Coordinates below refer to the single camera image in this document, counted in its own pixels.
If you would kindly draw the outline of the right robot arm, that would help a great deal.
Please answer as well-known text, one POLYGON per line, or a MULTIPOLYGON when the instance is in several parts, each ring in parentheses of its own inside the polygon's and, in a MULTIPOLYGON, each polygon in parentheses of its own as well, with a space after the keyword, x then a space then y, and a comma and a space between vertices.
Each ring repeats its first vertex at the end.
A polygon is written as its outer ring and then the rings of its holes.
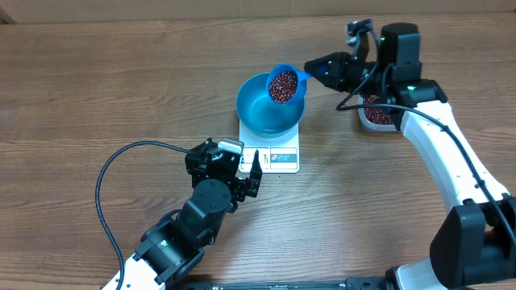
POLYGON ((418 27, 391 23, 375 32, 365 19, 349 23, 346 34, 352 53, 304 69, 327 88, 374 97, 422 157, 447 211, 428 257, 389 269, 381 288, 466 289, 513 279, 515 199, 468 144, 439 84, 422 77, 418 27))

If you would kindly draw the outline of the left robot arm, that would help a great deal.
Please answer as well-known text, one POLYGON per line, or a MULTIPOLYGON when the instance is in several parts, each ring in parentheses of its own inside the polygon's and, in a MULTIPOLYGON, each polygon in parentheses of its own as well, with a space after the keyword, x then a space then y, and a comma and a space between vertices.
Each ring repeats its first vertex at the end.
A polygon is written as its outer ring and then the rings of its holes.
POLYGON ((226 214, 234 213, 246 197, 256 197, 262 178, 255 156, 246 178, 237 175, 244 144, 212 139, 187 150, 185 169, 192 177, 193 195, 181 209, 165 214, 123 258, 111 231, 106 235, 118 257, 119 272, 107 289, 166 289, 184 279, 198 265, 204 248, 216 242, 226 214))

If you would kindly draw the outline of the blue plastic measuring scoop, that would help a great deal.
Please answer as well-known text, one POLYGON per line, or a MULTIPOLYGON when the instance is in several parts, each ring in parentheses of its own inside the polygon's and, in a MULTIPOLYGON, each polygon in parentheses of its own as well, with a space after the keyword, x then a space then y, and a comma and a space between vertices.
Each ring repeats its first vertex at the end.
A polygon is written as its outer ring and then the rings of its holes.
POLYGON ((290 64, 279 64, 268 75, 266 93, 277 104, 294 105, 306 94, 307 80, 311 75, 290 64))

